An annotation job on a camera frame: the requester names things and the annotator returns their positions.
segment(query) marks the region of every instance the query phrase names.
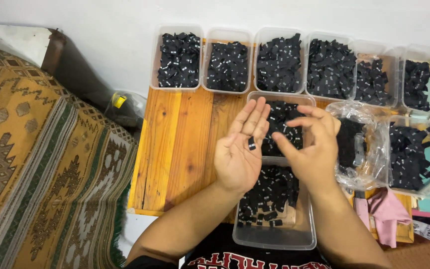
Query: forearm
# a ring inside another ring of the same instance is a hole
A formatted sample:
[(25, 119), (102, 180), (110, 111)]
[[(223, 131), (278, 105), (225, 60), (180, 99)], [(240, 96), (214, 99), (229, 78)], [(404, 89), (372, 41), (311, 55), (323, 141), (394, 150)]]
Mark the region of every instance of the forearm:
[(132, 247), (128, 261), (142, 252), (177, 261), (210, 234), (242, 196), (226, 191), (218, 181), (211, 184), (155, 220)]
[(336, 266), (391, 268), (378, 243), (333, 180), (329, 191), (311, 192), (318, 246)]

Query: black t-shirt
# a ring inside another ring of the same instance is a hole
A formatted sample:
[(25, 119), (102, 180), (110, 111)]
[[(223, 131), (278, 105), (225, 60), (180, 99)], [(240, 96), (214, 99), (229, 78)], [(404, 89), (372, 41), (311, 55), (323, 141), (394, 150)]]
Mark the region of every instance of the black t-shirt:
[[(317, 249), (275, 250), (238, 245), (232, 239), (233, 225), (220, 224), (194, 248), (182, 269), (330, 269)], [(141, 256), (125, 269), (178, 269), (170, 262)]]

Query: patterned rug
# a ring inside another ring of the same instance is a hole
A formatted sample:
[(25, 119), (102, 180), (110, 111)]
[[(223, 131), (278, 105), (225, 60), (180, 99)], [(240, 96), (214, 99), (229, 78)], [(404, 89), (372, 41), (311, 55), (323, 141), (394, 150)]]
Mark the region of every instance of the patterned rug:
[(0, 268), (111, 269), (137, 142), (0, 51)]

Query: white wall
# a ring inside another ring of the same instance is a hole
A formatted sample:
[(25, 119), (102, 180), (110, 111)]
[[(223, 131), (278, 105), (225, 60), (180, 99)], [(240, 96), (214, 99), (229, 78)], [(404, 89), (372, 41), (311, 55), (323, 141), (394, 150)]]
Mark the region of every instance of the white wall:
[(0, 0), (0, 23), (60, 28), (111, 89), (146, 95), (161, 22), (327, 31), (430, 46), (430, 0)]

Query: hand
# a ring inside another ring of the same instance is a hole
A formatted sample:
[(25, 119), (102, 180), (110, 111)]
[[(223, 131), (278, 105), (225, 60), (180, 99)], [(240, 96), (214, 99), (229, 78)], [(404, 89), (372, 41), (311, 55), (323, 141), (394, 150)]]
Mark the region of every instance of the hand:
[(310, 193), (323, 192), (336, 185), (334, 166), (338, 158), (338, 134), (341, 122), (317, 107), (298, 106), (297, 110), (306, 117), (299, 117), (286, 123), (290, 127), (303, 126), (303, 149), (297, 150), (279, 132), (271, 137), (288, 159), (296, 177), (308, 188)]
[[(226, 137), (218, 140), (214, 165), (225, 190), (243, 195), (253, 188), (261, 169), (261, 144), (268, 132), (270, 105), (264, 97), (250, 100), (236, 116)], [(248, 148), (254, 137), (256, 149)]]

